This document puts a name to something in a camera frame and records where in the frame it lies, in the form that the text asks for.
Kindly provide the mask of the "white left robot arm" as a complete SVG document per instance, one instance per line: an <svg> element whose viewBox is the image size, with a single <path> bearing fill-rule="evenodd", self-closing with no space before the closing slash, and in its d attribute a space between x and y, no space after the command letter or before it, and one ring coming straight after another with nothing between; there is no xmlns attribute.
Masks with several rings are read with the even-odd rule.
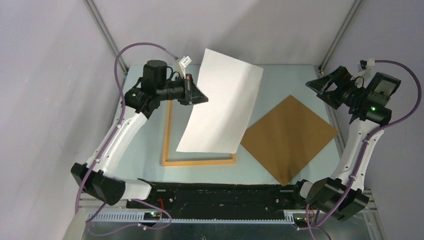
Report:
<svg viewBox="0 0 424 240"><path fill-rule="evenodd" d="M126 149L139 129L163 101L176 100L192 106L208 102L196 86L190 73L189 56L174 62L173 72L162 60L149 60L143 66L142 76L121 101L120 115L114 120L100 146L84 164L75 163L70 172L79 185L77 196L86 193L110 206L120 200L137 199L145 208L153 208L158 194L146 180L123 179L116 170Z"/></svg>

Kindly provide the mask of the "brown cardboard backing board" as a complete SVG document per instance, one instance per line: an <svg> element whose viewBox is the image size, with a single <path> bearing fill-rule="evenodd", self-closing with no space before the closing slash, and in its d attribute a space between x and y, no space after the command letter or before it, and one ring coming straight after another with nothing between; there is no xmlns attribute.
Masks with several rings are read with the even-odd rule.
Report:
<svg viewBox="0 0 424 240"><path fill-rule="evenodd" d="M241 145L284 186L337 134L290 95L245 131Z"/></svg>

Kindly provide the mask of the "colourful printed photo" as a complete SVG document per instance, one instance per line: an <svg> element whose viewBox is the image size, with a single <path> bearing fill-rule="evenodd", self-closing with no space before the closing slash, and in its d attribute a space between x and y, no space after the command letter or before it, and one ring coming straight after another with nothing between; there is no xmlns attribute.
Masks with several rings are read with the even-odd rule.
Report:
<svg viewBox="0 0 424 240"><path fill-rule="evenodd" d="M251 119L263 72L257 65L205 49L196 86L208 102L193 106L176 151L236 153Z"/></svg>

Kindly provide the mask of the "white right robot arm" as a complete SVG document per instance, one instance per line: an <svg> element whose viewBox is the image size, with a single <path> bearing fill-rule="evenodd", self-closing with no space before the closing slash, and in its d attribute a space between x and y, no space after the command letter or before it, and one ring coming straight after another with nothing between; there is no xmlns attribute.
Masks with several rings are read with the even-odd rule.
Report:
<svg viewBox="0 0 424 240"><path fill-rule="evenodd" d="M371 75L366 61L358 64L358 74L346 67L321 78L306 82L316 96L333 109L349 108L349 135L340 161L334 172L314 183L298 181L291 194L291 204L297 209L310 206L339 221L345 221L363 210L369 202L364 181L367 167L376 146L392 118L386 107L401 81L385 73Z"/></svg>

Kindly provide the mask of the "orange wooden picture frame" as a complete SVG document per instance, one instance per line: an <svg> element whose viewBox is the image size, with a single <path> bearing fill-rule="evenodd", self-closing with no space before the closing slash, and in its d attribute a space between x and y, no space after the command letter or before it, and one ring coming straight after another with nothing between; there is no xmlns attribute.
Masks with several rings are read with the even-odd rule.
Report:
<svg viewBox="0 0 424 240"><path fill-rule="evenodd" d="M236 155L231 153L178 152L177 146L186 129L192 106L168 101L165 115L161 164L164 167L232 165Z"/></svg>

